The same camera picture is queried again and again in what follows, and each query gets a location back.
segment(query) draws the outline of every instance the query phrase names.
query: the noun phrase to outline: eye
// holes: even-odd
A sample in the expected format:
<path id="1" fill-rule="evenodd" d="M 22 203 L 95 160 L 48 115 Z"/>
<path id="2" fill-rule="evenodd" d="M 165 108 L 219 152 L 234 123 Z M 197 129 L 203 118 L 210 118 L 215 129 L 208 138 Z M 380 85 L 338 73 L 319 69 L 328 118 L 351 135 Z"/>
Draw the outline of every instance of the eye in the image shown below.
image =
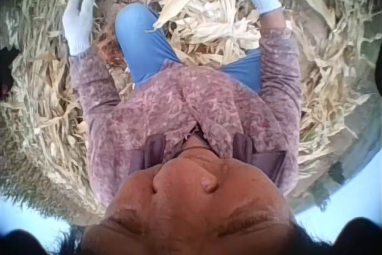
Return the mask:
<path id="1" fill-rule="evenodd" d="M 110 216 L 108 218 L 114 224 L 119 225 L 120 227 L 126 229 L 132 234 L 142 235 L 141 224 L 137 223 L 133 218 L 126 216 Z"/>
<path id="2" fill-rule="evenodd" d="M 236 234 L 239 232 L 243 233 L 249 233 L 254 232 L 259 228 L 259 224 L 266 222 L 269 220 L 269 216 L 256 216 L 256 217 L 250 217 L 243 220 L 234 220 L 228 225 L 224 226 L 224 229 L 222 231 L 218 232 L 218 238 Z"/>

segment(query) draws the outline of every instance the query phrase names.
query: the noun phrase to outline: black hair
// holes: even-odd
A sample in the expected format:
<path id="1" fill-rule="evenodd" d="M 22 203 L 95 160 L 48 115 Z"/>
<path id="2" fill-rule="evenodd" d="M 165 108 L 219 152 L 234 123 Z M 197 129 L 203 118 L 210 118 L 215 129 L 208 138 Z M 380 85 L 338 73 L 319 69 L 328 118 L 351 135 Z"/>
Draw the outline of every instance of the black hair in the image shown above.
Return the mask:
<path id="1" fill-rule="evenodd" d="M 53 255 L 91 255 L 81 250 L 84 228 L 71 227 L 61 239 L 60 249 Z M 299 225 L 294 225 L 288 244 L 280 255 L 374 255 L 381 249 L 382 229 L 368 219 L 357 218 L 349 222 L 333 245 L 315 241 Z M 37 239 L 25 231 L 13 231 L 0 238 L 1 255 L 47 255 Z"/>

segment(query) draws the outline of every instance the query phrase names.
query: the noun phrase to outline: nose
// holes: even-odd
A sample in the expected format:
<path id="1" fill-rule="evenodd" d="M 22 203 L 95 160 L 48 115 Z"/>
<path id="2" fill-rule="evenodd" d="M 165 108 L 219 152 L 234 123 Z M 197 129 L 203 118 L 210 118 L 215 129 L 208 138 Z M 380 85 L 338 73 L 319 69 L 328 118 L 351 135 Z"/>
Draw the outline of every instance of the nose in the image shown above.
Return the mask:
<path id="1" fill-rule="evenodd" d="M 217 174 L 187 158 L 172 159 L 164 164 L 153 179 L 155 193 L 165 193 L 182 199 L 206 196 L 218 189 Z"/>

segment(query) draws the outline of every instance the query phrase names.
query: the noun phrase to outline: sky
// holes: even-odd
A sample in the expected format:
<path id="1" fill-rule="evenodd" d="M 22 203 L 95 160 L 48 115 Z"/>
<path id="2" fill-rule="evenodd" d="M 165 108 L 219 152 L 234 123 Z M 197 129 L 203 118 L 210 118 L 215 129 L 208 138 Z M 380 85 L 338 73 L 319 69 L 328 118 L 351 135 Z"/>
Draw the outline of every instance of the sky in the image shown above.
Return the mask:
<path id="1" fill-rule="evenodd" d="M 296 215 L 296 220 L 311 236 L 321 241 L 335 241 L 345 224 L 355 217 L 366 217 L 382 224 L 381 206 L 382 151 L 352 180 L 332 195 L 325 212 L 317 207 Z M 0 197 L 0 232 L 24 229 L 34 234 L 48 250 L 58 246 L 57 238 L 69 225 L 43 218 L 37 211 L 12 206 Z"/>

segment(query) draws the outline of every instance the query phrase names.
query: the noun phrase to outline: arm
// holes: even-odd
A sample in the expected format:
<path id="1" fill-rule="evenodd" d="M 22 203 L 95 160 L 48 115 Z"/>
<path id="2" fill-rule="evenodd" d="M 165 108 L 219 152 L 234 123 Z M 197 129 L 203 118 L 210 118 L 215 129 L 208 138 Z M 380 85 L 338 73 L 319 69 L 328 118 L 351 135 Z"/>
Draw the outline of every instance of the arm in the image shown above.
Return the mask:
<path id="1" fill-rule="evenodd" d="M 90 185 L 97 199 L 107 204 L 115 194 L 115 147 L 106 115 L 120 102 L 114 80 L 90 45 L 94 0 L 69 0 L 63 15 L 70 52 L 70 77 L 77 89 L 87 124 Z"/>
<path id="2" fill-rule="evenodd" d="M 70 58 L 70 77 L 86 119 L 107 115 L 121 101 L 96 47 Z"/>
<path id="3" fill-rule="evenodd" d="M 298 49 L 285 27 L 282 10 L 260 17 L 261 90 L 286 142 L 297 156 L 301 117 L 301 75 Z"/>
<path id="4" fill-rule="evenodd" d="M 301 76 L 298 50 L 286 28 L 279 0 L 252 0 L 261 22 L 261 90 L 259 96 L 272 110 L 285 139 L 286 160 L 278 186 L 287 194 L 298 176 L 301 116 Z"/>
<path id="5" fill-rule="evenodd" d="M 71 55 L 72 86 L 79 94 L 88 127 L 92 127 L 94 119 L 108 114 L 120 102 L 103 59 L 96 47 L 90 46 L 93 6 L 94 0 L 69 0 L 63 15 Z"/>

